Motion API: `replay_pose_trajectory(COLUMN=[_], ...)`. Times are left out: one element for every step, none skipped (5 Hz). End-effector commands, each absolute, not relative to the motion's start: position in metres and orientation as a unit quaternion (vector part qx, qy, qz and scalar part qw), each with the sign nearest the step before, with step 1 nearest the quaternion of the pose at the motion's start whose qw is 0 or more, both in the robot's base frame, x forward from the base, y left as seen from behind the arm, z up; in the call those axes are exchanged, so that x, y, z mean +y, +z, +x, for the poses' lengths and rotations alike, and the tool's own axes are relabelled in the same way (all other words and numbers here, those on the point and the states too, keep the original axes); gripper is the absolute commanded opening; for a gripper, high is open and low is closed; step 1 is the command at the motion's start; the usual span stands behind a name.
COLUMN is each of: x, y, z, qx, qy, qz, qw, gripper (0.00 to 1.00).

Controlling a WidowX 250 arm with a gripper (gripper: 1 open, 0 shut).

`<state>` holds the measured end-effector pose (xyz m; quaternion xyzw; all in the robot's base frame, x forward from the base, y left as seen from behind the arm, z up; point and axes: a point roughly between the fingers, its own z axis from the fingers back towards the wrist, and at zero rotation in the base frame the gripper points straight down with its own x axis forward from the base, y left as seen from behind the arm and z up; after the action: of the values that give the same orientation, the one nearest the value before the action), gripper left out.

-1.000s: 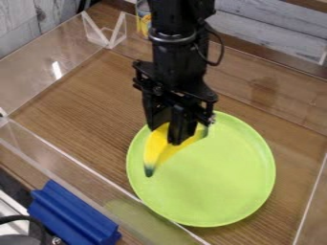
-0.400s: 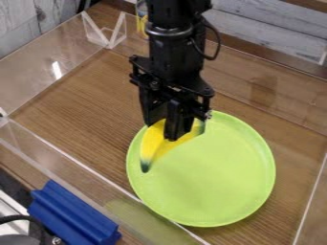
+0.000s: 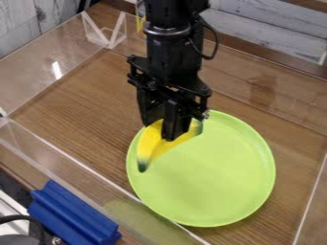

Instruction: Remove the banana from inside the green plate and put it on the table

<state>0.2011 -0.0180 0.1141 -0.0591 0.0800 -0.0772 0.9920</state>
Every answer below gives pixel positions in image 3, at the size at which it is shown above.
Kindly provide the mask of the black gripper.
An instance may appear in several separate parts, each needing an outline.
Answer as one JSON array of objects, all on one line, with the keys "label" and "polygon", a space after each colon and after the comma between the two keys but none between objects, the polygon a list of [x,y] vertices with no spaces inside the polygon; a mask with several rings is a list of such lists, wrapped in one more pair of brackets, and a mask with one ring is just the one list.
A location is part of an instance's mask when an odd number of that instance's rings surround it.
[{"label": "black gripper", "polygon": [[146,126],[163,118],[163,138],[173,142],[190,131],[193,118],[203,120],[213,95],[198,72],[203,53],[203,30],[146,31],[147,56],[130,56],[130,84]]}]

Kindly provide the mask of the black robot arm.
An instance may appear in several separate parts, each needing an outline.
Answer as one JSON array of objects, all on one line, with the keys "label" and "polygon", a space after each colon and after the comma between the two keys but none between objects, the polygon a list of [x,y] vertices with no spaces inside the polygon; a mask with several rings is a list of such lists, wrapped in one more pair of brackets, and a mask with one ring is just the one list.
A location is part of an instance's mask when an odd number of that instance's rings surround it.
[{"label": "black robot arm", "polygon": [[173,141],[190,131],[193,120],[202,121],[213,90],[198,72],[205,30],[210,25],[201,13],[209,0],[145,0],[147,56],[130,56],[129,82],[146,125],[163,123],[162,138]]}]

